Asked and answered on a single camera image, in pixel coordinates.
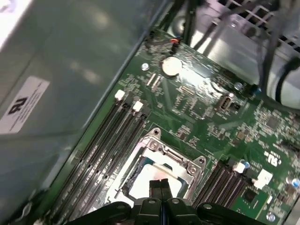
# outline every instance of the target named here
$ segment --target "green circuit board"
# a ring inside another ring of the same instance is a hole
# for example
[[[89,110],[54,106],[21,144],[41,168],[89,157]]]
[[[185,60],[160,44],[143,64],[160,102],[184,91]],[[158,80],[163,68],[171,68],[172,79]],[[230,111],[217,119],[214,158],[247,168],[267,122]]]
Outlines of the green circuit board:
[[[168,38],[168,34],[156,31],[157,41]],[[229,157],[237,162],[244,160],[249,162],[254,178],[262,170],[271,173],[272,178],[261,189],[248,187],[255,193],[253,199],[249,201],[241,195],[231,208],[265,224],[284,222],[298,199],[297,191],[288,189],[286,182],[287,177],[299,177],[298,155],[281,146],[282,141],[289,141],[295,149],[300,140],[300,124],[294,120],[295,115],[268,107],[259,95],[253,94],[252,85],[184,44],[174,55],[182,61],[183,70],[176,78],[166,78],[161,62],[171,46],[153,46],[151,50],[144,45],[140,47],[53,183],[38,209],[40,213],[52,205],[75,166],[74,158],[91,141],[115,93],[123,90],[133,93],[151,109],[137,138],[160,128],[161,140],[187,158],[194,160],[201,155],[207,158],[198,192],[219,160]],[[141,69],[144,63],[149,69]],[[222,99],[228,93],[233,103],[221,109]],[[274,222],[267,220],[269,212],[276,216]]]

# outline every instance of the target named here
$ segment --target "white label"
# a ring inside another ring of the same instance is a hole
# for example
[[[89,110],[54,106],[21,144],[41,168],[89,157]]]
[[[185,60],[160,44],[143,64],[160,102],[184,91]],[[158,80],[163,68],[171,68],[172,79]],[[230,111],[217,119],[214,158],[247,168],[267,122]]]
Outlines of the white label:
[[[264,155],[267,157],[267,161],[271,165],[277,167],[278,165],[281,164],[281,160],[278,158],[279,156],[278,155],[274,156],[273,152],[268,153],[267,151],[265,151]]]
[[[0,119],[0,134],[18,133],[50,82],[30,76]]]

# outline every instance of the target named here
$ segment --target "ul logo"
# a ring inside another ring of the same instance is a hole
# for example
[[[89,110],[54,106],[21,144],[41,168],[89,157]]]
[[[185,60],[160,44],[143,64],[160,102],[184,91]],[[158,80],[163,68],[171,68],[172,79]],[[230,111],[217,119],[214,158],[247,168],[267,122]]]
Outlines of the ul logo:
[[[14,114],[14,113],[20,111],[22,109],[22,106],[25,105],[27,99],[28,99],[27,97],[23,97],[23,98],[19,98],[18,100],[16,100],[13,107],[11,107],[11,109],[9,110],[8,115],[11,115],[11,114]]]

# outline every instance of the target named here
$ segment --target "mounting screw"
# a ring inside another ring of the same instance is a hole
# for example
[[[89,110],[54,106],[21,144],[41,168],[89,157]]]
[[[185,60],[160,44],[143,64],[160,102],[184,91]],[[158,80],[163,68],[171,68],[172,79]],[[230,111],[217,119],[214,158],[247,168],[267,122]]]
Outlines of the mounting screw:
[[[197,169],[194,166],[191,166],[188,168],[188,171],[190,174],[195,174],[197,172]]]
[[[243,84],[240,83],[240,82],[236,82],[236,83],[234,84],[234,88],[235,88],[236,90],[242,90]]]
[[[267,214],[267,220],[270,221],[270,222],[274,222],[275,219],[276,219],[276,216],[273,213],[268,212],[268,214]]]
[[[156,141],[152,141],[152,142],[150,143],[150,148],[151,148],[152,150],[158,149],[158,143],[157,143]]]
[[[142,71],[147,71],[149,69],[149,64],[148,63],[143,63],[142,64]]]
[[[176,199],[176,198],[174,198],[174,199],[172,199],[172,203],[174,203],[174,204],[178,204],[178,203],[179,203],[179,200],[178,200],[178,199]]]
[[[208,204],[205,204],[203,205],[203,207],[207,210],[211,210],[212,209],[212,206],[211,205],[208,205]]]

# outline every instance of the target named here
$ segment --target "motherboard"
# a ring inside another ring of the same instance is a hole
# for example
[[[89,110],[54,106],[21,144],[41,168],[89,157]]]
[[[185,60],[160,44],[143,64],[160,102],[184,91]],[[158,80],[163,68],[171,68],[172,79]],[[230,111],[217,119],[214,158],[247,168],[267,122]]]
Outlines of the motherboard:
[[[163,31],[141,45],[36,211],[64,224],[149,181],[268,225],[299,198],[300,117]]]

